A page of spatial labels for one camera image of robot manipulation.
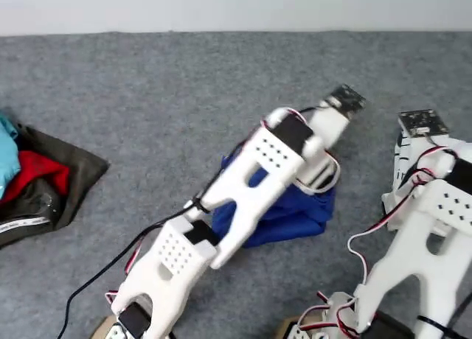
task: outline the dark gray cloth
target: dark gray cloth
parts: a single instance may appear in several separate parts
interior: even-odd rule
[[[70,224],[77,214],[87,192],[107,171],[108,162],[102,158],[42,133],[21,123],[17,124],[19,150],[30,150],[69,168],[69,192],[64,200],[57,230]]]
[[[44,179],[30,182],[21,194],[0,206],[0,247],[52,231],[63,211],[61,196]]]

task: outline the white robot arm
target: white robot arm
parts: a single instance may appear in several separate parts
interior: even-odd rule
[[[387,212],[403,204],[389,218],[389,228],[399,231],[355,292],[357,330],[369,326],[390,289],[415,275],[421,301],[414,333],[417,339],[440,339],[472,261],[472,144],[445,135],[447,128],[431,110],[401,113],[400,124],[403,146],[396,149],[394,190],[383,196]],[[436,255],[426,247],[431,233],[445,237]]]
[[[133,266],[119,287],[111,309],[129,339],[161,339],[169,335],[188,295],[205,272],[218,269],[252,235],[261,216],[295,183],[304,192],[330,187],[326,181],[339,166],[326,152],[346,128],[364,99],[349,87],[337,88],[306,122],[290,108],[278,108],[244,143],[234,161],[183,215],[165,223],[151,249]],[[268,174],[254,187],[247,182],[259,169]],[[229,200],[237,204],[229,232],[220,241],[201,218]],[[137,326],[143,313],[136,299],[152,302],[147,326]]]

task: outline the red cloth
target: red cloth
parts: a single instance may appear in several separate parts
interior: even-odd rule
[[[40,177],[45,177],[59,194],[67,195],[69,189],[68,167],[33,151],[20,151],[18,159],[20,160],[21,171],[8,183],[7,189],[0,199],[0,204],[18,197],[29,182]]]

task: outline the floor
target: floor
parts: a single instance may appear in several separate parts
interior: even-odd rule
[[[335,217],[323,235],[239,251],[208,271],[175,328],[179,339],[266,339],[316,303],[352,292],[361,265],[349,235],[381,216],[396,113],[435,108],[471,140],[472,33],[219,33],[0,38],[0,109],[111,162],[76,220],[0,251],[4,338],[55,338],[69,294],[142,228],[181,207],[221,156],[279,106],[315,104],[348,83],[369,104],[334,153],[343,167]],[[359,240],[370,264],[393,234]],[[65,338],[87,338],[123,280],[121,262],[72,305]],[[469,270],[459,297],[472,287]],[[408,279],[381,309],[414,323],[419,286]],[[457,329],[472,333],[472,308]]]

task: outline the blue cloth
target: blue cloth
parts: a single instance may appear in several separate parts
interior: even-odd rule
[[[18,132],[12,123],[0,112],[0,199],[15,175],[20,172],[18,147],[14,139]]]
[[[223,159],[222,166],[228,167],[229,159]],[[259,169],[249,179],[249,186],[256,186],[267,175]],[[262,216],[256,231],[243,245],[256,247],[269,242],[308,237],[325,231],[326,222],[333,216],[335,189],[317,195],[306,195],[299,188],[290,185],[276,203]],[[228,233],[236,203],[231,202],[217,208],[213,213],[212,229],[223,238]]]

